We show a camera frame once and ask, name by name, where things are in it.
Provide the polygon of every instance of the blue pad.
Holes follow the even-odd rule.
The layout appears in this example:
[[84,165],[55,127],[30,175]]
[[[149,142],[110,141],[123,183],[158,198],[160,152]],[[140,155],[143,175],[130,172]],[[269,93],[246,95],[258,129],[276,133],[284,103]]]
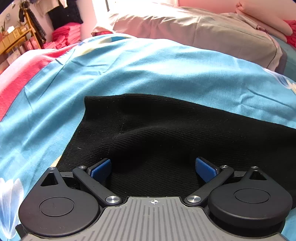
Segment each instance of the blue pad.
[[91,172],[89,175],[97,182],[103,182],[111,174],[112,165],[110,159],[103,159],[97,164],[89,168]]
[[217,176],[216,170],[199,158],[195,159],[195,171],[206,183]]

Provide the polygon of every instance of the silver bolt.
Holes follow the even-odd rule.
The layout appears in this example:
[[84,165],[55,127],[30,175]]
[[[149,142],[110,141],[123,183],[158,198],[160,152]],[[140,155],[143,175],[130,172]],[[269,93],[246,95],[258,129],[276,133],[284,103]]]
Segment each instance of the silver bolt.
[[197,202],[200,202],[201,200],[202,200],[201,197],[195,196],[195,195],[187,197],[187,201],[191,203],[197,203]]
[[117,196],[106,197],[106,202],[108,203],[117,203],[119,201],[120,201],[120,197],[117,197]]

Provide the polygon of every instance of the black ribbed cloth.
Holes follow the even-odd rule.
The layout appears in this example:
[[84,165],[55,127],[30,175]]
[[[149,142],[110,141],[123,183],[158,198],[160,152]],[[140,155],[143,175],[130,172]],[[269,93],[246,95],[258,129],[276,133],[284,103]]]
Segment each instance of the black ribbed cloth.
[[177,99],[86,97],[85,114],[57,167],[110,158],[117,195],[181,196],[197,190],[195,158],[235,170],[259,166],[296,199],[296,130]]

